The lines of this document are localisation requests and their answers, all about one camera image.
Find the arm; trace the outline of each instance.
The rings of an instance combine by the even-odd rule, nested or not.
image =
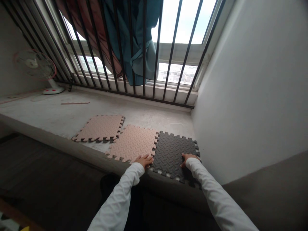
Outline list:
[[[144,167],[140,163],[133,163],[125,171],[120,182],[95,215],[88,231],[124,230],[131,202],[131,189],[139,183],[139,178],[143,174]]]
[[[185,160],[186,167],[201,183],[210,210],[221,230],[258,230],[238,204],[209,174],[199,159],[185,158]]]

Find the sky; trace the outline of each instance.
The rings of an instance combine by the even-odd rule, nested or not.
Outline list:
[[[196,30],[192,39],[192,44],[201,44],[203,42],[204,34],[209,23],[215,2],[216,0],[203,1]],[[179,0],[164,0],[160,32],[161,43],[172,43],[178,6]],[[198,6],[199,0],[183,0],[175,43],[189,42]],[[66,23],[69,27],[72,38],[76,40],[72,26],[68,21]],[[158,22],[156,27],[152,29],[153,42],[157,42],[157,36]],[[80,40],[85,40],[79,34],[78,37]]]

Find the teal curtain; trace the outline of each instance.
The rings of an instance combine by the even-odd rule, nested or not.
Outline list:
[[[143,84],[143,55],[146,56],[146,79],[154,79],[156,48],[152,41],[151,29],[156,27],[159,18],[161,0],[147,0],[146,15],[146,51],[143,52],[143,0],[131,0],[132,28],[133,28],[133,54],[131,57],[129,18],[127,1],[117,0],[117,13],[119,19],[120,39],[123,52],[124,70],[129,84],[133,85],[135,72],[135,85]],[[112,0],[102,0],[106,17],[112,50],[118,60],[120,52],[116,33],[114,9]]]

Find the hand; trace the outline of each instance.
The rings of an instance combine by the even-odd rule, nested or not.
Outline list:
[[[146,167],[149,167],[150,164],[152,164],[154,161],[153,156],[152,155],[145,155],[144,157],[138,156],[137,159],[134,161],[134,163],[139,163],[144,167],[144,170]]]
[[[182,157],[184,157],[184,162],[181,164],[181,168],[185,168],[186,167],[186,161],[188,158],[196,158],[198,160],[200,160],[197,156],[193,155],[193,154],[184,154],[182,153]]]

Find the concrete ledge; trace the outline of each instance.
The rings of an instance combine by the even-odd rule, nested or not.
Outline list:
[[[123,163],[107,158],[104,152],[109,148],[109,143],[76,143],[71,140],[71,137],[95,114],[122,114],[126,117],[124,126],[134,124],[194,139],[190,114],[186,112],[155,108],[119,99],[112,99],[110,102],[108,97],[79,92],[67,92],[38,102],[31,101],[40,97],[40,95],[31,95],[28,98],[1,105],[0,121],[16,132],[95,165],[106,172],[122,175],[129,167],[129,162]],[[81,107],[80,105],[77,107],[61,105],[61,102],[68,100],[91,103],[86,107],[85,105]],[[179,205],[210,214],[203,192],[198,187],[192,188],[188,184],[171,180],[151,170],[147,170],[141,178],[141,184],[157,195]]]

